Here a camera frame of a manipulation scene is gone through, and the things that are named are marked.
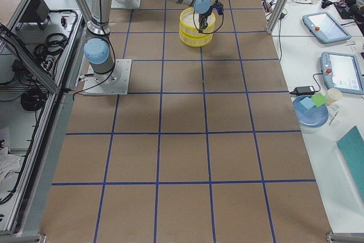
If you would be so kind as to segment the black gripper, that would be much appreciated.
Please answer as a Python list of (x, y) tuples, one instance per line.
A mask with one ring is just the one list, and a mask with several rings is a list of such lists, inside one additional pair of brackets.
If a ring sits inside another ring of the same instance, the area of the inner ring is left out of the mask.
[(210, 10), (198, 16), (198, 30), (204, 31), (208, 27), (208, 17), (211, 15)]

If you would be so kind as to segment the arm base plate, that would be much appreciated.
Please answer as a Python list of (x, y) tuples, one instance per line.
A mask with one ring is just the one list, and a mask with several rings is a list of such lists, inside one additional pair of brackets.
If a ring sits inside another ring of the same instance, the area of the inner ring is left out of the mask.
[(89, 65), (88, 73), (92, 76), (85, 79), (81, 94), (85, 96), (127, 95), (131, 66), (131, 59), (116, 59), (114, 71), (108, 77), (109, 74), (94, 74), (92, 66)]
[(136, 10), (140, 8), (141, 0), (112, 0), (113, 10)]

